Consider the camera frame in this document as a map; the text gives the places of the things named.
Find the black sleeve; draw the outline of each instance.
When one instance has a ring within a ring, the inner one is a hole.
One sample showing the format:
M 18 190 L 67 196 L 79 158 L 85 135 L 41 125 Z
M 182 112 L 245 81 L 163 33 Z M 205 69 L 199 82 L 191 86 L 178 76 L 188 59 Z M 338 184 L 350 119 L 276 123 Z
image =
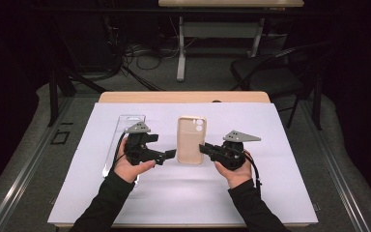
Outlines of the black sleeve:
M 261 199 L 252 179 L 228 189 L 228 192 L 250 232 L 289 231 Z
M 109 231 L 133 188 L 134 183 L 127 183 L 111 171 L 101 184 L 98 195 L 71 231 Z

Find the beige phone case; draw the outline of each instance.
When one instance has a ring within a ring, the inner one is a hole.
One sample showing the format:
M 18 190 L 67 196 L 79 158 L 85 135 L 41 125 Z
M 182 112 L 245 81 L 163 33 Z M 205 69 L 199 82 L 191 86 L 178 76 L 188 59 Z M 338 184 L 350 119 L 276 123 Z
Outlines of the beige phone case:
M 177 160 L 180 163 L 200 164 L 203 154 L 199 144 L 204 144 L 207 120 L 199 116 L 181 116 L 177 126 Z

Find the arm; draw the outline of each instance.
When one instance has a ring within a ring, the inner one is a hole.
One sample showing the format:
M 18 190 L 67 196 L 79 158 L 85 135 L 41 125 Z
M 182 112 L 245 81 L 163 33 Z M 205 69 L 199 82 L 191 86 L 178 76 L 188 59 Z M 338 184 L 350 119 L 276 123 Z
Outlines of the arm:
M 114 170 L 109 172 L 100 186 L 98 195 L 74 223 L 72 232 L 109 231 L 133 190 L 133 182 L 137 175 L 155 166 L 153 160 L 132 166 L 126 156 L 123 156 L 126 141 L 124 139 L 119 148 L 118 155 L 121 158 L 117 161 Z
M 248 160 L 234 171 L 228 170 L 219 162 L 215 162 L 214 165 L 218 172 L 227 179 L 230 187 L 228 192 L 249 231 L 289 231 L 271 212 L 261 199 L 258 189 L 254 187 L 251 163 Z

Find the table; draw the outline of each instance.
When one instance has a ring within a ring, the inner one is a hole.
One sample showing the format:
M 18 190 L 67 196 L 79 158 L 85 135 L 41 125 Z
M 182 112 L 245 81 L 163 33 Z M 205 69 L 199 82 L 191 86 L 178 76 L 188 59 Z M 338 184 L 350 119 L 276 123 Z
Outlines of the table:
M 161 7 L 175 8 L 292 8 L 302 7 L 302 0 L 158 0 Z M 264 28 L 264 18 L 257 22 L 186 22 L 180 16 L 179 66 L 177 80 L 184 81 L 186 70 L 185 37 L 254 38 L 248 56 L 256 55 Z
M 48 223 L 72 226 L 96 196 L 116 119 L 122 114 L 146 115 L 146 124 L 152 133 L 159 135 L 158 142 L 148 146 L 158 151 L 175 149 L 177 119 L 185 114 L 207 118 L 206 141 L 212 144 L 222 143 L 222 136 L 230 130 L 260 136 L 261 142 L 247 142 L 244 147 L 259 168 L 263 199 L 287 225 L 318 222 L 283 126 L 267 94 L 191 91 L 103 93 L 76 149 Z M 227 189 L 225 179 L 208 157 L 199 165 L 168 159 L 164 165 L 140 175 L 139 185 L 113 227 L 244 226 Z

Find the hand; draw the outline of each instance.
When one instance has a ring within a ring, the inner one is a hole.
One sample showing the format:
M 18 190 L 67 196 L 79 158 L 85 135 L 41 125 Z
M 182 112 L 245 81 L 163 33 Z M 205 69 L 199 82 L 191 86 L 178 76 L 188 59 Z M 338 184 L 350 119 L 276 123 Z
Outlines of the hand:
M 245 159 L 243 166 L 234 171 L 228 170 L 218 161 L 215 161 L 214 165 L 219 174 L 227 179 L 230 189 L 233 189 L 245 181 L 252 179 L 251 163 L 247 159 Z
M 124 138 L 120 144 L 118 161 L 114 167 L 114 172 L 126 182 L 133 183 L 137 178 L 137 175 L 155 167 L 156 162 L 154 160 L 148 160 L 146 162 L 140 162 L 135 166 L 131 165 L 131 163 L 128 162 L 126 155 L 123 156 L 127 141 L 128 139 Z

